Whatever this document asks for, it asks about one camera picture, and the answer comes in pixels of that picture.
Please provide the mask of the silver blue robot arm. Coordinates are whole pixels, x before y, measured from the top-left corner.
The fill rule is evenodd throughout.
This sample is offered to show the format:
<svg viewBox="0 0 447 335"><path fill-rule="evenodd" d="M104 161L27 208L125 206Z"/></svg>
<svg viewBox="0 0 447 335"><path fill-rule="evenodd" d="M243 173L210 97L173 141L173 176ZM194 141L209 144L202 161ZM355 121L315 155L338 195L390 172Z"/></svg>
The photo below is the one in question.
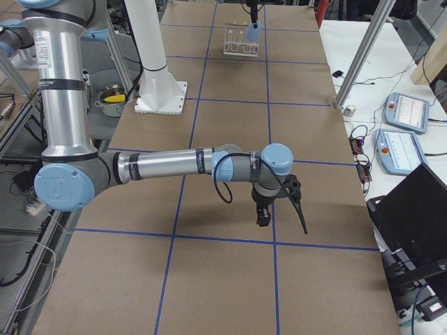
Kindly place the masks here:
<svg viewBox="0 0 447 335"><path fill-rule="evenodd" d="M1 23L1 53L36 48L43 68L67 64L79 68L80 40L104 41L111 33L106 23L106 1L18 1L20 19ZM140 60L151 55L165 59L165 49L154 1L125 1L126 15Z"/></svg>
<svg viewBox="0 0 447 335"><path fill-rule="evenodd" d="M102 38L104 1L23 1L22 19L34 35L39 89L47 127L43 166L34 180L37 196L59 211L77 211L104 190L130 181L208 174L214 182L251 183L257 223L270 222L270 205L288 198L300 211L300 182L291 174L293 154L280 143L261 152L234 144L149 154L101 154L87 131L82 37Z"/></svg>

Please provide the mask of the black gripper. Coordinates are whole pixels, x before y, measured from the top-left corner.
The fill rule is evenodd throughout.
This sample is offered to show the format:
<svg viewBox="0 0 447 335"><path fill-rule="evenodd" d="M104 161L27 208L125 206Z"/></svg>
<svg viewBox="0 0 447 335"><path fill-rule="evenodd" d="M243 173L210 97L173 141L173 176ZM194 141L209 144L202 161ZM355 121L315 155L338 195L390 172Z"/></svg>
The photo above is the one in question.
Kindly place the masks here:
<svg viewBox="0 0 447 335"><path fill-rule="evenodd" d="M249 7L249 14L251 18L251 23L253 25L253 28L258 28L258 5L259 0L246 0L246 5Z"/></svg>
<svg viewBox="0 0 447 335"><path fill-rule="evenodd" d="M256 224L259 227L267 227L272 218L268 207L274 202L275 197L261 195L257 190L251 191L251 197L256 203Z"/></svg>

